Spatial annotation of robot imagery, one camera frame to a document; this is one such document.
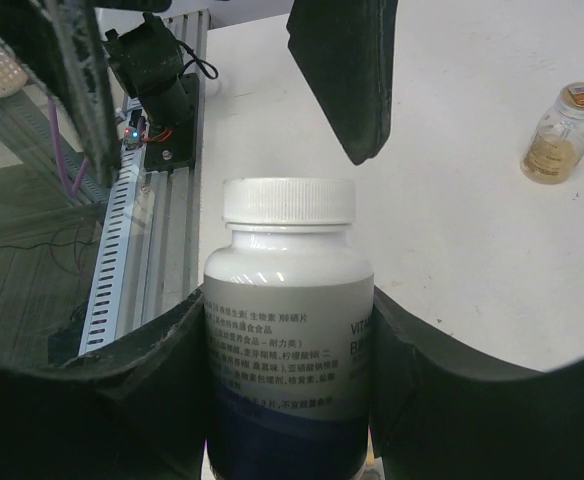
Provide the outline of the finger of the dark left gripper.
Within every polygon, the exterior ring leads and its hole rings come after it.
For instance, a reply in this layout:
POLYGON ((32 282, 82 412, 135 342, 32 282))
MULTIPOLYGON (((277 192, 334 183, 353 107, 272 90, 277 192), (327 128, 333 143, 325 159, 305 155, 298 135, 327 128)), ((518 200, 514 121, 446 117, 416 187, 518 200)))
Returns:
POLYGON ((121 167, 104 49, 90 1, 0 1, 0 46, 60 103, 99 183, 121 167))
POLYGON ((391 132, 397 0, 295 1, 288 50, 354 165, 391 132))

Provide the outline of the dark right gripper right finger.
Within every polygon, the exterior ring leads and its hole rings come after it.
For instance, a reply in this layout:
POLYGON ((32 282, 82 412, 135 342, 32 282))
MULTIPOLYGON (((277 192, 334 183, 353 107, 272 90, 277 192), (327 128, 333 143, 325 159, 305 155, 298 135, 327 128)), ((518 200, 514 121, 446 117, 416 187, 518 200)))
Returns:
POLYGON ((584 359, 475 350, 376 291, 370 428, 389 479, 584 479, 584 359))

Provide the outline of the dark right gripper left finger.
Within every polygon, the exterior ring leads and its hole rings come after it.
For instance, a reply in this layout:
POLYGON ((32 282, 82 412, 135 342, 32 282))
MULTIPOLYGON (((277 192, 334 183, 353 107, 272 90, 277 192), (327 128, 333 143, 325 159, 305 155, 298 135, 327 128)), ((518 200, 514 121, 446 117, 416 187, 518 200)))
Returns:
POLYGON ((63 366, 0 361, 0 479, 197 479, 209 378, 200 291, 63 366))

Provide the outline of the white pill bottle blue label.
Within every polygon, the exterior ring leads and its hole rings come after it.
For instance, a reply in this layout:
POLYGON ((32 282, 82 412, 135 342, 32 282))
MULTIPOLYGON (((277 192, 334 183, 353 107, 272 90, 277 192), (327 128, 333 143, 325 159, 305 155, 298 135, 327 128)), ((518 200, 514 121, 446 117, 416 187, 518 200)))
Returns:
POLYGON ((347 225, 225 222, 204 267, 219 479, 357 479, 368 449, 374 274, 347 225))

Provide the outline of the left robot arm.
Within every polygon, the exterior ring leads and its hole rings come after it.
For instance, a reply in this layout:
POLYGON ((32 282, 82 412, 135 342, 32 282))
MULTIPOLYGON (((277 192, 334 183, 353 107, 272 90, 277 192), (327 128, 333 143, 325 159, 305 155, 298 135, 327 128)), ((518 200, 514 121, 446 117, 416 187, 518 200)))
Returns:
MULTIPOLYGON (((101 32, 93 1, 0 1, 0 46, 65 108, 98 182, 111 186, 121 166, 111 81, 143 102, 157 123, 188 119, 174 87, 183 47, 161 20, 165 1, 118 1, 142 24, 101 32)), ((375 157, 389 138, 394 1, 297 1, 288 48, 343 150, 354 164, 375 157)))

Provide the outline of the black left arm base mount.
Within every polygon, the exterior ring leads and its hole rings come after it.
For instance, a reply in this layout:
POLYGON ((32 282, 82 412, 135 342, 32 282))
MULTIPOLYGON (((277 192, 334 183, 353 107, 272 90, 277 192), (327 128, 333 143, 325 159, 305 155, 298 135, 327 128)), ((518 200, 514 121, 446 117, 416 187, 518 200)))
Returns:
POLYGON ((140 97, 149 121, 147 171, 173 171, 195 164, 199 86, 199 77, 190 73, 175 78, 161 93, 140 97))

